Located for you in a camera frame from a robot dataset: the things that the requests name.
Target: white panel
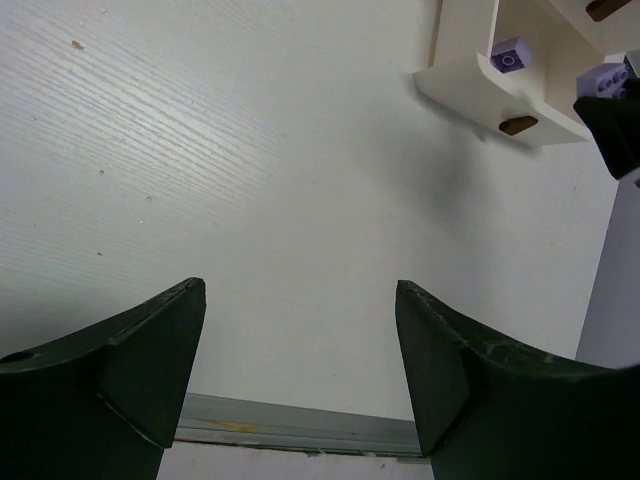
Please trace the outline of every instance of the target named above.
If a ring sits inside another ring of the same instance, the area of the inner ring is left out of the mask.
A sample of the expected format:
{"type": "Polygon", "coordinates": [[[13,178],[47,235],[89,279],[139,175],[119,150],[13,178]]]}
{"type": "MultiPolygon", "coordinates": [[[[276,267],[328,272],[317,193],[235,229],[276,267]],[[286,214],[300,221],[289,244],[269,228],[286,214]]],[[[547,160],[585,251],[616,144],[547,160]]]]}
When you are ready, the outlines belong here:
{"type": "Polygon", "coordinates": [[[607,368],[640,363],[640,171],[618,189],[577,358],[607,368]]]}
{"type": "Polygon", "coordinates": [[[433,480],[430,465],[392,458],[307,456],[246,448],[174,443],[158,480],[433,480]]]}
{"type": "Polygon", "coordinates": [[[195,393],[411,418],[399,278],[574,355],[616,183],[421,101],[436,10],[5,1],[0,354],[196,275],[195,393]]]}

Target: white shelf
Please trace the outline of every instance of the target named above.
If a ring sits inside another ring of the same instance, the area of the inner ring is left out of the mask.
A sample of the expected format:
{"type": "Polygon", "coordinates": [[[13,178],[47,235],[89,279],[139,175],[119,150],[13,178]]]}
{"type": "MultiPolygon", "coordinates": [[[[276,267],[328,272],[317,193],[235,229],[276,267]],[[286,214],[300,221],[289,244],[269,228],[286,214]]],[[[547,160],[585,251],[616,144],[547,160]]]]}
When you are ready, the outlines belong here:
{"type": "Polygon", "coordinates": [[[628,3],[603,20],[594,22],[586,13],[591,0],[549,0],[584,38],[606,55],[640,48],[640,2],[628,3]]]}
{"type": "Polygon", "coordinates": [[[576,77],[605,60],[548,0],[444,0],[433,66],[414,75],[422,93],[501,135],[504,120],[538,124],[514,140],[530,146],[588,140],[573,111],[576,77]],[[492,45],[521,36],[532,64],[502,74],[492,45]]]}

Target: purple lego brick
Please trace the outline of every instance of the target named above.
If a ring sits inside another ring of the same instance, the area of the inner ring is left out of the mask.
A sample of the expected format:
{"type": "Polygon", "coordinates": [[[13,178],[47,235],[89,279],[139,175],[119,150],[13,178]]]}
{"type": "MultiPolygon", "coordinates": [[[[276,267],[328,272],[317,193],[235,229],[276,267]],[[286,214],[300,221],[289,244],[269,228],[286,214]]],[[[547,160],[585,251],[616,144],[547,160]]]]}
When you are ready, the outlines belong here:
{"type": "Polygon", "coordinates": [[[580,75],[576,80],[578,98],[624,98],[623,88],[629,71],[624,63],[603,63],[580,75]]]}
{"type": "Polygon", "coordinates": [[[522,37],[511,38],[493,46],[491,63],[502,73],[521,70],[531,64],[531,51],[522,37]]]}

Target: screw hole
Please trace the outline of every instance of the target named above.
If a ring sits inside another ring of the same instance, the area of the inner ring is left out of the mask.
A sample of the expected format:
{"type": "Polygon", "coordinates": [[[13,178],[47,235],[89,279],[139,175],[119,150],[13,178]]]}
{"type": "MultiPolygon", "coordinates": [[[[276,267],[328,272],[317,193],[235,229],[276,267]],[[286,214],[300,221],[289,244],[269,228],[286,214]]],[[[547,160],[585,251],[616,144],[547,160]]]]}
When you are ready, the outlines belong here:
{"type": "Polygon", "coordinates": [[[35,357],[35,355],[31,352],[16,352],[7,355],[6,357],[0,358],[0,363],[20,362],[22,360],[29,360],[33,357],[35,357]]]}
{"type": "Polygon", "coordinates": [[[516,60],[510,56],[510,55],[505,55],[504,57],[502,57],[502,64],[505,67],[510,67],[512,66],[514,63],[516,63],[516,60]]]}

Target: white table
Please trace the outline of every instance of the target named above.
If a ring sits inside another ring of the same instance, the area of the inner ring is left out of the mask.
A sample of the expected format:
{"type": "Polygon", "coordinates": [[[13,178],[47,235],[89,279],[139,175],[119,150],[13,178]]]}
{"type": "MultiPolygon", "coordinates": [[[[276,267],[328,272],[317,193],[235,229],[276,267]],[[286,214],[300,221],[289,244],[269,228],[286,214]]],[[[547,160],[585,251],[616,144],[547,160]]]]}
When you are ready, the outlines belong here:
{"type": "Polygon", "coordinates": [[[411,418],[400,278],[573,356],[616,183],[422,100],[436,3],[4,2],[0,354],[200,276],[196,393],[411,418]]]}

